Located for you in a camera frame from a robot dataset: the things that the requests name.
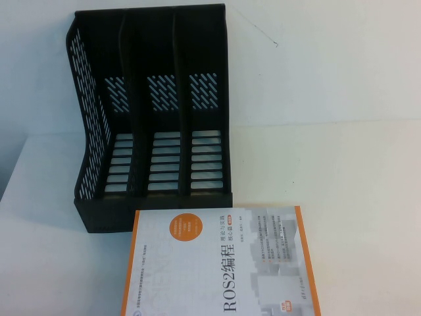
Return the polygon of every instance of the white desk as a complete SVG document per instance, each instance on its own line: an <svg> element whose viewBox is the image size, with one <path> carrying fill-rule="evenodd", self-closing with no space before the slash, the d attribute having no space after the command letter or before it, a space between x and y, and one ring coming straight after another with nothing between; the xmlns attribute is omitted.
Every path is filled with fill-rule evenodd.
<svg viewBox="0 0 421 316"><path fill-rule="evenodd" d="M120 313L130 233L88 234L83 134L28 139L0 203L0 314ZM233 128L234 201L301 205L323 316L419 315L421 121Z"/></svg>

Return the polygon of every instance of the perforated slot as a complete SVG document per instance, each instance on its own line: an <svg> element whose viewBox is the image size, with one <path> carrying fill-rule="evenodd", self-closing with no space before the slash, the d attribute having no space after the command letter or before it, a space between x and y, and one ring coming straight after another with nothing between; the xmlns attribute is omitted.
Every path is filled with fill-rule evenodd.
<svg viewBox="0 0 421 316"><path fill-rule="evenodd" d="M97 84L92 75L79 30L76 31L70 44L70 56L88 138L89 157L80 184L79 198L92 199L95 195L105 149L110 144L111 131L103 104L96 91Z"/></svg>
<svg viewBox="0 0 421 316"><path fill-rule="evenodd" d="M193 109L206 111L218 108L218 83L217 75L213 74L191 74L191 100Z"/></svg>
<svg viewBox="0 0 421 316"><path fill-rule="evenodd" d="M190 188L193 191L223 188L220 131L194 131L191 144L193 147L191 148Z"/></svg>
<svg viewBox="0 0 421 316"><path fill-rule="evenodd" d="M149 192L174 192L180 170L180 133L157 132L154 135Z"/></svg>
<svg viewBox="0 0 421 316"><path fill-rule="evenodd" d="M118 134L112 151L105 193L121 194L127 192L132 150L133 136L131 134Z"/></svg>
<svg viewBox="0 0 421 316"><path fill-rule="evenodd" d="M110 77L105 79L112 107L115 113L129 113L124 77Z"/></svg>
<svg viewBox="0 0 421 316"><path fill-rule="evenodd" d="M178 111L176 79L170 76L147 77L153 110L156 112Z"/></svg>

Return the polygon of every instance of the rectangular vent hole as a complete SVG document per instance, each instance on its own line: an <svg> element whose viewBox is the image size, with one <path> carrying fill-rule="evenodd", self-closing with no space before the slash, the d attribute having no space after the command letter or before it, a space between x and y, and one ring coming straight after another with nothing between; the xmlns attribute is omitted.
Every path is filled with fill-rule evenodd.
<svg viewBox="0 0 421 316"><path fill-rule="evenodd" d="M112 158L111 164L112 165L129 165L132 161L132 158L125 157L125 158Z"/></svg>
<svg viewBox="0 0 421 316"><path fill-rule="evenodd" d="M157 138L179 138L180 132L157 132L155 133L155 139Z"/></svg>
<svg viewBox="0 0 421 316"><path fill-rule="evenodd" d="M107 182L127 182L129 180L128 174L110 175L107 178Z"/></svg>
<svg viewBox="0 0 421 316"><path fill-rule="evenodd" d="M200 181L191 183L192 189L219 189L223 186L224 184L222 181Z"/></svg>
<svg viewBox="0 0 421 316"><path fill-rule="evenodd" d="M152 157L152 163L178 163L180 156L156 156Z"/></svg>
<svg viewBox="0 0 421 316"><path fill-rule="evenodd" d="M193 155L191 161L220 161L221 155Z"/></svg>
<svg viewBox="0 0 421 316"><path fill-rule="evenodd" d="M221 136L219 130L195 130L191 133L193 137L212 137L212 136Z"/></svg>
<svg viewBox="0 0 421 316"><path fill-rule="evenodd" d="M114 144L115 148L121 148L121 147L125 147L125 148L132 148L133 147L133 141L132 140L125 140L125 141L117 141Z"/></svg>
<svg viewBox="0 0 421 316"><path fill-rule="evenodd" d="M213 172L193 172L191 174L192 180L202 180L202 179L221 179L222 172L213 171Z"/></svg>
<svg viewBox="0 0 421 316"><path fill-rule="evenodd" d="M173 155L180 153L180 147L160 147L152 149L153 155Z"/></svg>
<svg viewBox="0 0 421 316"><path fill-rule="evenodd" d="M177 190L177 182L160 182L160 183L149 183L147 189L149 191L161 191L161 190Z"/></svg>
<svg viewBox="0 0 421 316"><path fill-rule="evenodd" d="M154 140L153 141L154 146L180 146L180 140Z"/></svg>
<svg viewBox="0 0 421 316"><path fill-rule="evenodd" d="M117 134L116 140L132 140L133 134Z"/></svg>
<svg viewBox="0 0 421 316"><path fill-rule="evenodd" d="M192 153L219 153L221 146L195 146L191 148Z"/></svg>
<svg viewBox="0 0 421 316"><path fill-rule="evenodd" d="M132 149L114 149L112 152L112 156L131 156L132 155Z"/></svg>
<svg viewBox="0 0 421 316"><path fill-rule="evenodd" d="M111 166L109 173L129 173L130 166Z"/></svg>
<svg viewBox="0 0 421 316"><path fill-rule="evenodd" d="M222 163L193 163L192 170L218 170L222 169Z"/></svg>
<svg viewBox="0 0 421 316"><path fill-rule="evenodd" d="M149 175L149 181L178 180L178 173L153 173Z"/></svg>
<svg viewBox="0 0 421 316"><path fill-rule="evenodd" d="M194 138L191 143L193 145L214 145L221 144L220 138Z"/></svg>
<svg viewBox="0 0 421 316"><path fill-rule="evenodd" d="M178 171L180 165L151 165L152 172L162 172L162 171Z"/></svg>
<svg viewBox="0 0 421 316"><path fill-rule="evenodd" d="M105 186L106 192L125 192L127 184L108 184Z"/></svg>

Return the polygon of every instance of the book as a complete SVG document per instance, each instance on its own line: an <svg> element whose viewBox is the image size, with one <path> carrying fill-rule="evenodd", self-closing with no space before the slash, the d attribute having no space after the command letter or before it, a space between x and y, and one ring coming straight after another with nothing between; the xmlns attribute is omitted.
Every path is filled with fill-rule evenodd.
<svg viewBox="0 0 421 316"><path fill-rule="evenodd" d="M300 208L137 211L121 315L321 315Z"/></svg>

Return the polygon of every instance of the black plastic file organizer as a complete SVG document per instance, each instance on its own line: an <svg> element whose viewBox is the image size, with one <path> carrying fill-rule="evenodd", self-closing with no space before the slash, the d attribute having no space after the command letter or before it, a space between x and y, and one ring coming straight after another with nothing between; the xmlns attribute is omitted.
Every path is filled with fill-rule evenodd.
<svg viewBox="0 0 421 316"><path fill-rule="evenodd" d="M231 207L224 5L79 11L67 51L86 131L88 232L136 209Z"/></svg>

